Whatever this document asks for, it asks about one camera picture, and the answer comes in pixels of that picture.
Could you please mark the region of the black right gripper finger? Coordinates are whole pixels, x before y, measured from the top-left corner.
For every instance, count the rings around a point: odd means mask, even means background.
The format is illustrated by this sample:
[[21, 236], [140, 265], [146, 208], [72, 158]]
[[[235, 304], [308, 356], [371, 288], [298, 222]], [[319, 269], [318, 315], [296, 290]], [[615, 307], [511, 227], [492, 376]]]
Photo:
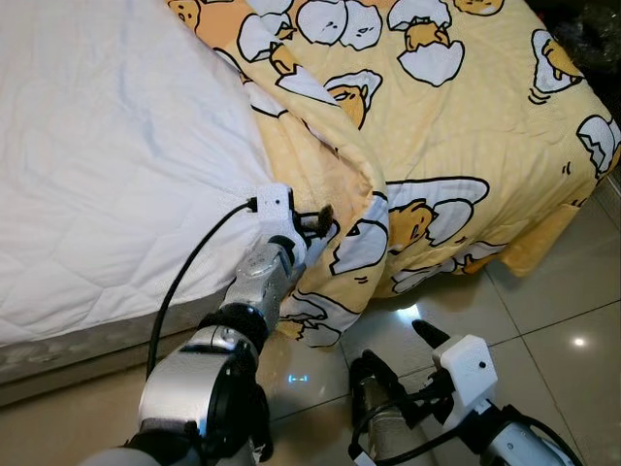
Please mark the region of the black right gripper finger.
[[367, 379], [374, 379], [382, 389], [390, 389], [398, 382], [398, 376], [392, 372], [389, 364], [369, 349], [364, 349], [361, 355], [351, 360], [347, 368], [351, 389], [363, 385]]
[[426, 346], [429, 346], [431, 350], [439, 350], [440, 347], [444, 347], [451, 342], [449, 334], [425, 319], [414, 319], [411, 327], [415, 330], [417, 336], [422, 339], [422, 342], [425, 342]]

